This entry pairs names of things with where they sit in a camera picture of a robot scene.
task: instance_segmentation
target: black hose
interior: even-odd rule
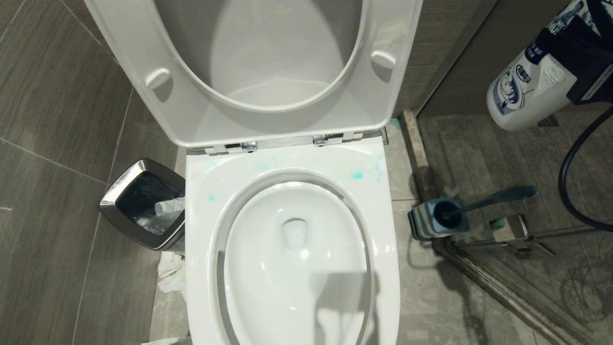
[[[613,232],[613,225],[591,219],[590,217],[587,217],[583,213],[579,212],[579,210],[577,210],[571,203],[571,200],[568,198],[568,192],[566,191],[566,175],[568,174],[568,168],[570,167],[575,154],[577,154],[577,151],[579,151],[579,148],[581,145],[583,145],[585,140],[587,140],[587,138],[589,138],[590,135],[603,124],[603,122],[611,117],[611,115],[613,115],[613,107],[609,108],[609,110],[600,115],[596,121],[594,121],[583,133],[581,133],[577,141],[575,141],[571,149],[568,151],[566,158],[564,158],[564,162],[562,162],[562,167],[560,168],[560,175],[558,176],[558,191],[560,192],[560,197],[562,198],[564,207],[566,207],[568,212],[570,212],[575,218],[596,229]]]

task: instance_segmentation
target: label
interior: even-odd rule
[[[610,17],[613,17],[613,0],[601,0],[601,4],[604,9],[607,11]],[[587,2],[585,0],[572,0],[569,2],[563,10],[558,13],[555,18],[547,25],[547,30],[553,35],[557,35],[558,33],[564,31],[568,24],[574,17],[580,18],[585,24],[587,24],[592,31],[594,31],[597,35],[600,36],[600,32],[596,28],[594,21],[592,19],[592,14],[590,10],[587,8]],[[526,47],[524,54],[526,55],[526,59],[533,64],[539,64],[541,59],[547,55],[549,52],[543,46],[539,46],[539,42],[537,40],[532,41]]]
[[[534,88],[528,84],[532,81],[526,67],[529,61],[520,55],[507,69],[502,72],[494,84],[492,96],[500,115],[508,115],[524,107],[526,94]]]

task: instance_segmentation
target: gray floor tile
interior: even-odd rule
[[[467,203],[511,185],[535,185],[538,193],[534,197],[503,203],[498,213],[490,212],[485,220],[524,214],[528,230],[540,235],[579,224],[562,205],[557,174],[575,138],[599,114],[557,113],[559,127],[515,133],[499,129],[487,114],[424,117],[419,123],[432,172],[444,181],[438,183],[439,192],[444,185],[458,184],[462,188],[459,197]],[[605,209],[613,205],[613,183],[609,178],[613,176],[613,156],[607,154],[613,147],[609,144],[611,133],[610,127],[603,126],[582,146],[567,183],[576,207],[603,221],[608,217]],[[451,182],[444,177],[447,170],[452,173]],[[469,223],[471,231],[488,228],[482,220],[472,222],[469,218]],[[491,232],[470,236],[491,236]],[[613,330],[613,313],[603,307],[610,305],[604,291],[613,277],[608,256],[601,252],[610,248],[604,245],[607,238],[613,237],[586,233],[545,239],[543,244],[556,257],[535,252],[520,258],[509,250],[486,246],[467,247],[466,253],[559,326],[592,336],[595,344],[607,344]],[[600,332],[604,332],[605,339],[597,338]]]
[[[101,217],[74,344],[145,343],[149,338],[159,252],[127,238]]]
[[[135,91],[132,93],[126,121],[121,131],[110,182],[115,181],[141,158],[152,159],[173,169],[177,159],[177,146],[168,139]]]
[[[0,36],[8,27],[23,0],[0,0]]]
[[[0,137],[106,181],[130,81],[59,1],[26,1],[0,44]]]
[[[386,131],[389,145],[384,146],[384,149],[392,200],[417,199],[413,170],[397,118],[390,121]]]
[[[0,141],[0,343],[70,344],[104,188]]]
[[[189,335],[187,308],[181,292],[164,293],[157,288],[153,302],[149,340]]]
[[[549,340],[545,339],[540,333],[534,332],[536,345],[551,345]]]
[[[96,25],[94,18],[91,16],[91,13],[87,9],[84,0],[61,0],[66,7],[68,7],[72,13],[77,17],[77,19],[83,23],[83,25],[91,32],[91,34],[102,44],[105,48],[107,48],[106,41]]]
[[[434,253],[415,241],[407,212],[417,201],[393,201],[400,267],[399,345],[523,344],[532,329]]]

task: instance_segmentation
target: brush handle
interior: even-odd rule
[[[485,206],[489,206],[497,203],[504,203],[506,201],[515,201],[521,200],[525,198],[529,198],[536,194],[536,187],[531,185],[522,185],[511,187],[509,189],[501,190],[500,192],[496,192],[487,198],[477,201],[476,203],[472,203],[470,205],[464,206],[461,209],[457,209],[451,212],[446,212],[443,214],[443,218],[449,219],[457,214],[472,211],[474,209],[480,209]]]

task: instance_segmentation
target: metal frame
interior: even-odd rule
[[[449,238],[434,239],[432,244],[437,253],[449,260],[464,275],[551,343],[590,344],[591,340],[583,337],[580,331],[559,326],[527,300],[509,289],[495,276],[472,261],[461,249],[454,246]]]
[[[100,201],[100,212],[122,233],[151,250],[166,250],[182,238],[185,233],[185,211],[181,212],[162,235],[157,236],[144,230],[123,212],[116,202],[128,187],[145,171],[168,182],[182,194],[185,194],[185,180],[169,168],[149,159],[141,159],[124,172],[109,188]]]

